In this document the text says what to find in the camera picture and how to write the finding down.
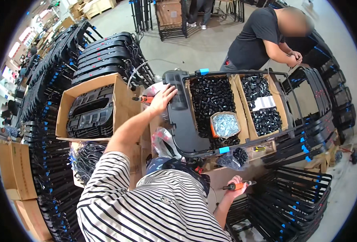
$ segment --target blue tape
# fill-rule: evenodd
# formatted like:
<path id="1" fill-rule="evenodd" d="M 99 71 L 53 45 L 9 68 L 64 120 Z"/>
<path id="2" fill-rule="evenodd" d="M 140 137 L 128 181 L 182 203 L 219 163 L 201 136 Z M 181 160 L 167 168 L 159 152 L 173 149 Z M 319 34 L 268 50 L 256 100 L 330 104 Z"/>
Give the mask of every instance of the blue tape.
<path id="1" fill-rule="evenodd" d="M 208 74 L 208 72 L 209 72 L 209 69 L 208 69 L 208 68 L 200 69 L 200 74 L 201 74 L 201 75 Z"/>
<path id="2" fill-rule="evenodd" d="M 219 153 L 220 154 L 223 154 L 223 153 L 227 153 L 229 152 L 229 147 L 222 147 L 222 148 L 219 148 Z"/>

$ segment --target screwdriver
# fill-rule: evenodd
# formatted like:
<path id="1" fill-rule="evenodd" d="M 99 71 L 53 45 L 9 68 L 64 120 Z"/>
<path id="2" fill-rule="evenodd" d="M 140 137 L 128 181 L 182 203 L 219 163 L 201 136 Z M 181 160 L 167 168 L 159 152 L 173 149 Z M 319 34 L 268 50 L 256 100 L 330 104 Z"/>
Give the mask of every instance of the screwdriver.
<path id="1" fill-rule="evenodd" d="M 134 101 L 140 101 L 141 103 L 151 103 L 153 101 L 153 97 L 147 97 L 147 96 L 133 97 L 132 99 Z"/>
<path id="2" fill-rule="evenodd" d="M 256 181 L 243 181 L 238 184 L 235 184 L 232 182 L 232 183 L 228 184 L 228 186 L 224 186 L 223 190 L 230 190 L 230 191 L 239 190 L 244 187 L 244 183 L 247 183 L 247 187 L 249 187 L 251 185 L 255 185 L 257 182 Z"/>

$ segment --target pants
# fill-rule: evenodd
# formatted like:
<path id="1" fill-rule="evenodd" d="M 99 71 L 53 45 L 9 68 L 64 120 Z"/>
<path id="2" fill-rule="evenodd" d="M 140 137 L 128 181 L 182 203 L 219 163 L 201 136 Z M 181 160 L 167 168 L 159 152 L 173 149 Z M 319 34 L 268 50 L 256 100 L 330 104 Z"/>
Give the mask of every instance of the pants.
<path id="1" fill-rule="evenodd" d="M 201 7 L 204 7 L 204 18 L 200 25 L 207 25 L 210 20 L 213 0 L 192 0 L 189 7 L 188 23 L 192 24 L 197 21 L 197 14 Z"/>
<path id="2" fill-rule="evenodd" d="M 231 72 L 231 71 L 237 71 L 239 70 L 234 64 L 232 64 L 231 60 L 228 58 L 228 55 L 223 61 L 223 64 L 221 64 L 220 67 L 220 72 Z"/>

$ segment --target plastic bag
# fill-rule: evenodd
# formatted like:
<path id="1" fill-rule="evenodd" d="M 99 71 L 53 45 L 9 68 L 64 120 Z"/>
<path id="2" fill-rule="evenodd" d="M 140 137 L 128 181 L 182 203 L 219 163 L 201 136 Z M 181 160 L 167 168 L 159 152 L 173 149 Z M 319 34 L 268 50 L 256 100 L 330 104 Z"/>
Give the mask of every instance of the plastic bag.
<path id="1" fill-rule="evenodd" d="M 218 112 L 210 117 L 213 138 L 228 139 L 240 132 L 238 117 L 233 112 Z"/>
<path id="2" fill-rule="evenodd" d="M 157 151 L 159 157 L 176 158 L 182 156 L 178 153 L 173 142 L 173 137 L 166 128 L 158 127 L 152 135 L 152 147 Z"/>
<path id="3" fill-rule="evenodd" d="M 245 148 L 231 149 L 216 161 L 216 164 L 237 171 L 244 171 L 249 166 L 249 158 Z"/>

